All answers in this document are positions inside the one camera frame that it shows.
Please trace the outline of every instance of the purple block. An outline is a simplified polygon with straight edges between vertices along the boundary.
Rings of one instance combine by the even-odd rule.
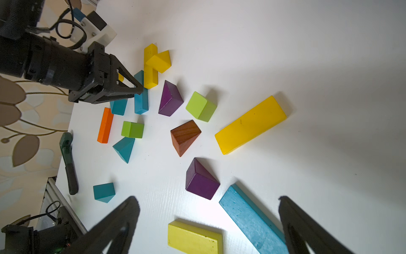
[[[210,200],[219,186],[220,183],[194,158],[186,171],[186,190]]]
[[[158,114],[171,116],[182,105],[183,99],[177,87],[165,80]]]

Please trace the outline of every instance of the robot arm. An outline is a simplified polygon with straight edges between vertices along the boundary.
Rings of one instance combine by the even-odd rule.
[[[107,24],[102,29],[93,31],[95,36],[87,36],[84,28],[75,23],[72,41],[77,40],[79,29],[85,33],[82,38],[90,38],[90,41],[85,41],[78,47],[79,52],[59,45],[53,37],[40,37],[27,32],[35,30],[43,2],[44,0],[2,1],[0,73],[66,88],[71,102],[97,104],[132,98],[134,94],[142,93],[143,86],[122,63],[114,55],[104,52],[104,44],[115,37]],[[104,22],[96,13],[91,13],[88,17],[86,20],[89,26],[93,24],[91,20]],[[70,20],[59,20],[57,23],[62,22],[73,24]],[[130,88],[122,83],[119,74],[134,87]]]

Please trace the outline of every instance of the yellow rectangular block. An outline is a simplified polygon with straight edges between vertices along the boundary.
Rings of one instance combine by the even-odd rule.
[[[149,45],[144,49],[144,64],[152,57],[158,54],[158,47],[154,44]]]
[[[223,254],[223,236],[179,221],[168,225],[168,245],[188,254]]]
[[[286,119],[273,96],[219,131],[215,137],[223,154],[228,154]]]
[[[119,74],[119,81],[121,81],[121,82],[124,81],[124,77],[121,74]]]
[[[169,50],[153,55],[146,63],[160,73],[164,73],[171,67],[171,57]]]
[[[151,89],[158,85],[158,72],[151,66],[144,64],[144,87]]]

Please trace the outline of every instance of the floral wallpaper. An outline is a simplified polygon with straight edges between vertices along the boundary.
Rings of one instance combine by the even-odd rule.
[[[39,213],[72,109],[66,90],[0,76],[0,227]]]

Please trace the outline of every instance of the wooden block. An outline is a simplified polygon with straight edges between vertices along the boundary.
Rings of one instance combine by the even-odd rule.
[[[143,133],[144,133],[143,124],[138,124],[138,123],[133,123],[133,122],[128,122],[128,121],[123,122],[123,128],[121,129],[122,136],[125,136],[127,138],[141,139],[141,138],[143,138]]]
[[[144,71],[140,70],[134,75],[134,78],[141,84],[144,85]]]
[[[165,80],[158,114],[171,116],[182,103],[183,99],[176,85]]]
[[[195,139],[202,133],[193,120],[171,130],[172,144],[181,157]]]
[[[283,233],[236,184],[219,203],[260,254],[289,254]]]
[[[130,155],[132,147],[134,146],[135,139],[124,137],[122,140],[117,142],[113,148],[119,154],[120,158],[126,163],[130,160]]]
[[[114,115],[124,115],[127,99],[114,100],[110,102],[111,113]]]
[[[139,71],[134,78],[144,85],[144,71]],[[148,111],[148,89],[144,87],[142,94],[134,94],[134,113],[143,114]]]
[[[217,106],[206,99],[201,94],[194,92],[186,105],[186,110],[189,111],[196,119],[208,122],[212,117]]]
[[[168,245],[187,254],[223,254],[221,234],[179,221],[168,225]]]
[[[144,64],[146,64],[147,61],[156,54],[158,54],[158,47],[151,43],[144,49]]]
[[[123,82],[124,81],[124,77],[123,75],[119,74],[119,81]]]
[[[273,96],[259,103],[215,137],[223,154],[228,154],[286,119]]]
[[[144,49],[144,87],[146,89],[151,89],[158,85],[158,72],[146,64],[156,54],[158,54],[158,48],[154,44]]]
[[[144,87],[151,89],[158,85],[158,72],[149,65],[144,65]]]
[[[93,194],[95,196],[95,200],[108,203],[114,197],[114,195],[116,195],[114,184],[110,182],[103,185],[95,185],[93,186]]]
[[[186,171],[186,190],[211,200],[220,183],[194,158]]]
[[[164,73],[171,67],[171,57],[169,56],[169,50],[153,55],[146,62],[146,64],[156,69],[160,73]]]
[[[102,144],[107,144],[108,136],[110,135],[111,123],[113,122],[113,114],[109,108],[104,108],[103,118],[101,119],[99,136],[97,141]]]

